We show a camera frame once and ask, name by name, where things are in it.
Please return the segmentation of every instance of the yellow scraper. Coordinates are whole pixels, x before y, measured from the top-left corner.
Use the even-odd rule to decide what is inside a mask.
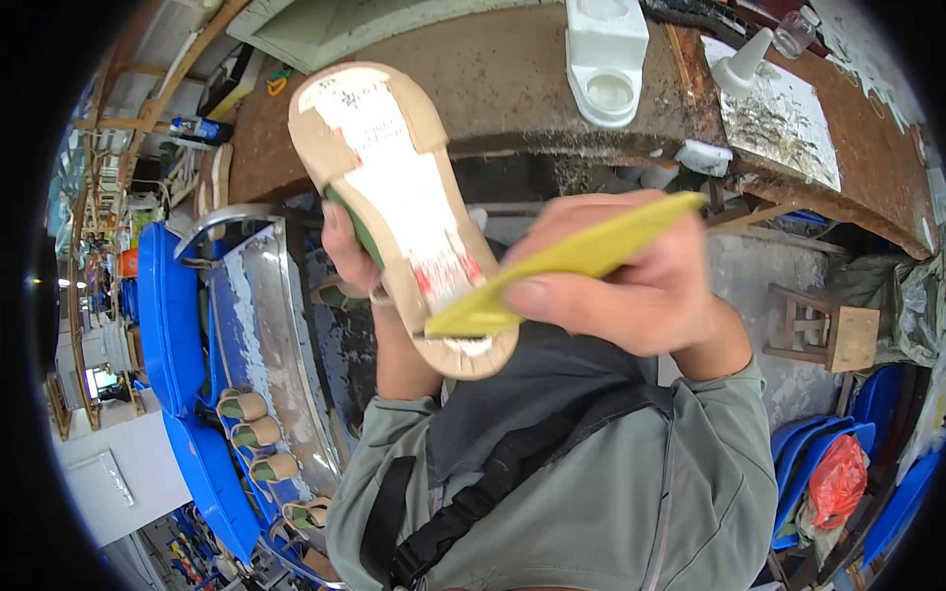
[[[704,202],[702,193],[681,191],[571,235],[501,269],[488,282],[429,317],[424,332],[432,339],[476,338],[512,328],[523,319],[503,307],[500,297],[513,282],[543,273],[604,277]]]

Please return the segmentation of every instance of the sandal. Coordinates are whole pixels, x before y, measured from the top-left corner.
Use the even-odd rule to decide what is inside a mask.
[[[518,327],[474,339],[424,333],[427,317],[499,268],[466,212],[447,134],[424,91],[378,63],[333,66],[296,90],[289,135],[316,188],[348,210],[427,363],[464,380],[499,371],[516,348]]]
[[[346,283],[338,275],[329,275],[325,281],[312,289],[310,295],[315,304],[331,305],[346,311],[357,310],[371,303],[367,293]]]
[[[225,388],[217,402],[217,412],[228,419],[255,421],[267,415],[266,401],[256,392],[241,392]]]
[[[319,496],[306,504],[298,501],[286,503],[282,509],[283,517],[286,518],[286,523],[296,530],[321,529],[325,527],[325,515],[331,502],[327,496]]]
[[[233,157],[233,144],[221,144],[217,148],[217,153],[214,154],[214,163],[210,170],[210,180],[213,185],[211,211],[217,211],[230,204],[230,161]],[[222,240],[226,234],[227,227],[222,224],[207,231],[207,237],[211,240]]]
[[[230,429],[230,441],[234,445],[243,445],[256,451],[269,447],[281,438],[279,425],[270,416],[251,423],[237,423]]]
[[[262,456],[250,464],[250,478],[275,484],[299,474],[299,462],[287,451]]]

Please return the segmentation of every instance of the gray jacket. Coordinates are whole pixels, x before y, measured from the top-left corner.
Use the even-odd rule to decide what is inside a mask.
[[[674,496],[657,590],[744,591],[764,566],[778,489],[753,359],[737,374],[674,384]],[[437,405],[375,398],[364,435],[328,512],[328,552],[357,591],[377,591],[359,548],[378,486],[394,458],[415,456],[401,536],[429,520],[480,474],[428,490],[425,443]],[[427,591],[553,586],[627,591],[641,586],[654,543],[667,424],[646,408],[539,469],[447,553]]]

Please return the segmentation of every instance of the black strap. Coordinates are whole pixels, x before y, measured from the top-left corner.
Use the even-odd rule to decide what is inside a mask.
[[[413,589],[474,523],[542,465],[559,457],[559,450],[564,448],[567,453],[601,426],[641,408],[655,407],[665,419],[673,421],[672,391],[645,388],[636,392],[631,398],[623,393],[617,398],[602,397],[590,406],[588,401],[578,401],[533,426],[506,433],[483,464],[482,477],[463,488],[449,505],[396,547],[414,457],[392,461],[365,524],[361,564],[387,585],[385,589],[399,585]],[[410,461],[409,467],[402,467],[402,460]]]
[[[405,456],[391,461],[377,491],[375,504],[365,522],[359,557],[364,569],[381,582],[391,578],[391,560],[397,546],[397,534],[408,509],[405,493],[417,458]]]
[[[391,565],[392,584],[413,588],[474,523],[545,463],[575,423],[565,412],[558,412],[537,425],[504,435],[486,460],[482,477],[463,488],[449,505],[397,547]]]

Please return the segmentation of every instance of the red plastic bag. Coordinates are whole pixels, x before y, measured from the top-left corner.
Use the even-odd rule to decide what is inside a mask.
[[[823,530],[844,525],[867,487],[864,451],[856,439],[841,435],[815,468],[808,488],[817,513],[812,523]]]

